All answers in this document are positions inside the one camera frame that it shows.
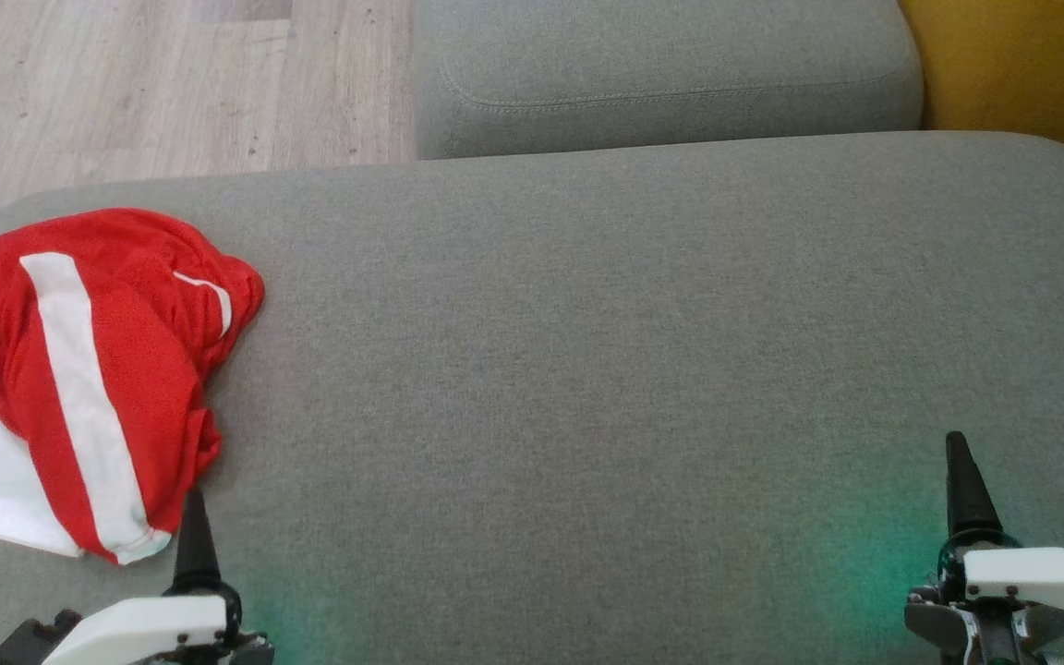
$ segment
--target wooden floor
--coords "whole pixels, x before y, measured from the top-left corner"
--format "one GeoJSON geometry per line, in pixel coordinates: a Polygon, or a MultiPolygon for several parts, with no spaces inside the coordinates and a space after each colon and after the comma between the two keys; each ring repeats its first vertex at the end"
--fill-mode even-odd
{"type": "Polygon", "coordinates": [[[414,159],[414,0],[0,0],[0,206],[414,159]]]}

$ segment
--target red and white jersey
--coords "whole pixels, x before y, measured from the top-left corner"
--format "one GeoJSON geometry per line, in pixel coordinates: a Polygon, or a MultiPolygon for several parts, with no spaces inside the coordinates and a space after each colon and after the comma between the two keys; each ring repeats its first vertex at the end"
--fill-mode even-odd
{"type": "Polygon", "coordinates": [[[0,495],[33,470],[77,547],[119,564],[160,551],[220,450],[203,382],[262,300],[252,268],[163,214],[117,207],[1,235],[0,459],[24,449],[30,468],[4,464],[0,495]]]}

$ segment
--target mustard yellow fabric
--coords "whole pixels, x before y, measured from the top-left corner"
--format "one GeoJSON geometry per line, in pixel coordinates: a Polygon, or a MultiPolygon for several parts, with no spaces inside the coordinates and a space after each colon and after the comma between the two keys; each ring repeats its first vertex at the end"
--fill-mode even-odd
{"type": "Polygon", "coordinates": [[[900,3],[926,74],[926,127],[1064,143],[1064,0],[900,3]]]}

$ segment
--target gray sofa seat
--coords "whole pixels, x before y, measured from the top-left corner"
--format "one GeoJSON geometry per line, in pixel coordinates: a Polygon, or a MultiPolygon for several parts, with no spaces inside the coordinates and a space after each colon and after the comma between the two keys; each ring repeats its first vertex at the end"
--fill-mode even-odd
{"type": "Polygon", "coordinates": [[[896,0],[422,0],[423,159],[916,130],[896,0]]]}
{"type": "MultiPolygon", "coordinates": [[[[1064,147],[904,132],[89,186],[267,297],[203,487],[246,624],[328,662],[936,662],[962,429],[1064,546],[1064,147]]],[[[0,543],[0,639],[156,594],[0,543]]]]}

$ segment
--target red fabric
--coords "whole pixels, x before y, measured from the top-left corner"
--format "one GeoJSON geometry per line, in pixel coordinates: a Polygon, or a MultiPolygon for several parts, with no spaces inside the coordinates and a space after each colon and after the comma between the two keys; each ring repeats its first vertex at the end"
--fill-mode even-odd
{"type": "Polygon", "coordinates": [[[30,446],[56,519],[84,549],[102,546],[56,395],[32,277],[21,257],[71,256],[92,302],[93,335],[145,516],[172,533],[183,496],[220,450],[203,381],[256,314],[263,283],[245,262],[216,251],[195,228],[155,212],[114,207],[0,236],[0,420],[30,446]],[[222,333],[220,299],[232,323],[222,333]]]}

